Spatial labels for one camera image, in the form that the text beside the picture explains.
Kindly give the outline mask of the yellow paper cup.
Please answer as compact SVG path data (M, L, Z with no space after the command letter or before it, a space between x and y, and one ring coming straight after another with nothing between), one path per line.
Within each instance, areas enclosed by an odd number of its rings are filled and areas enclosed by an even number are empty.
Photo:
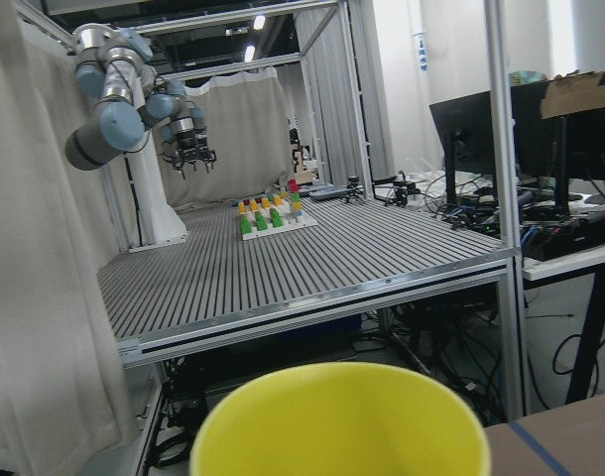
M332 362L288 368L231 392L190 454L192 475L489 475L474 412L404 368Z

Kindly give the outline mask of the white tray of coloured blocks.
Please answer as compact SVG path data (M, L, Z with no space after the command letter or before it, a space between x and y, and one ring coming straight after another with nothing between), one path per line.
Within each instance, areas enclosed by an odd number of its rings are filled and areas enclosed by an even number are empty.
M318 224L303 209L300 187L294 179L289 179L280 191L241 199L237 203L237 216L243 241Z

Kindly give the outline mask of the aluminium slatted table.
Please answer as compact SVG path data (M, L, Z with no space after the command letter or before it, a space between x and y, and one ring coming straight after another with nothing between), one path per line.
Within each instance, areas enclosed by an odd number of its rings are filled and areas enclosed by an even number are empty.
M515 250L420 212L307 201L315 224L249 241L227 204L178 245L123 254L98 282L134 367L499 280Z

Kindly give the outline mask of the black desk monitor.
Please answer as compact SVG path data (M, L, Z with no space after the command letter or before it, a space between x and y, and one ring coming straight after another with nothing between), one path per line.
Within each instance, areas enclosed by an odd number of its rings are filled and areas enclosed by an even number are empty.
M605 180L605 71L511 88L515 163L533 177ZM496 172L490 93L429 107L446 169Z

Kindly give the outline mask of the white curtain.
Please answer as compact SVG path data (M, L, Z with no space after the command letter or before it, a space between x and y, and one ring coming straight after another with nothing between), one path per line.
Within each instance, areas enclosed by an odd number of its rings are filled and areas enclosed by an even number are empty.
M73 475L137 426L44 64L0 1L0 469Z

